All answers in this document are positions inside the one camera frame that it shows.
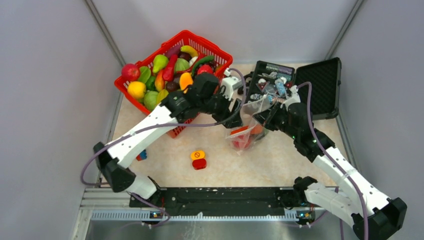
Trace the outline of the orange toy carrot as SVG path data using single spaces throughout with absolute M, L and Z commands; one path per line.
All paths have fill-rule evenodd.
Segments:
M 242 126 L 239 128 L 236 128 L 234 130 L 231 130 L 229 135 L 233 136 L 233 135 L 244 135 L 244 134 L 249 134 L 249 135 L 260 135 L 264 132 L 264 127 L 260 124 L 255 124 L 254 126 Z

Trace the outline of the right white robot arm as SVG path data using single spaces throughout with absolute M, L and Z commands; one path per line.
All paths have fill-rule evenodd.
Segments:
M 324 208 L 352 227 L 360 240 L 387 240 L 403 226 L 407 205 L 399 197 L 390 198 L 366 180 L 343 156 L 335 143 L 314 127 L 305 103 L 280 103 L 253 115 L 270 131 L 281 131 L 293 139 L 296 150 L 323 170 L 342 190 L 328 189 L 310 176 L 294 181 L 293 200 Z

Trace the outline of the yellow orange toy mango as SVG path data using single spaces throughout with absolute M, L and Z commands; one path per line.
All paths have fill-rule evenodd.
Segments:
M 183 93 L 186 93 L 188 91 L 188 87 L 194 83 L 191 73 L 185 72 L 182 73 L 179 78 L 179 86 L 180 90 Z

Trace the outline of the clear zip top bag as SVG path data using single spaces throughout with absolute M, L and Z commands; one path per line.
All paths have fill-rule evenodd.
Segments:
M 249 100 L 241 107 L 241 126 L 231 128 L 225 135 L 225 140 L 238 155 L 249 151 L 268 134 L 269 131 L 254 119 L 254 115 L 269 110 L 271 106 L 267 95 L 259 95 L 258 99 Z

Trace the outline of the red toy apple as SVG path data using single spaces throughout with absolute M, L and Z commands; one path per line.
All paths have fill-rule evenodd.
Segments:
M 121 69 L 121 77 L 125 81 L 134 82 L 141 76 L 140 68 L 134 63 L 125 64 Z
M 251 138 L 239 138 L 237 137 L 232 141 L 232 146 L 237 151 L 244 151 L 251 147 L 252 139 Z

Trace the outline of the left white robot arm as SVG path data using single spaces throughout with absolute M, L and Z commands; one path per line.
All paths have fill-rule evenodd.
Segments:
M 149 207 L 160 202 L 156 183 L 148 176 L 132 172 L 136 157 L 167 132 L 176 127 L 240 127 L 242 105 L 246 96 L 233 100 L 239 88 L 246 89 L 243 74 L 234 77 L 227 68 L 224 78 L 211 73 L 197 75 L 192 84 L 169 93 L 151 113 L 125 135 L 107 144 L 94 146 L 93 160 L 114 193 L 130 192 L 141 197 Z

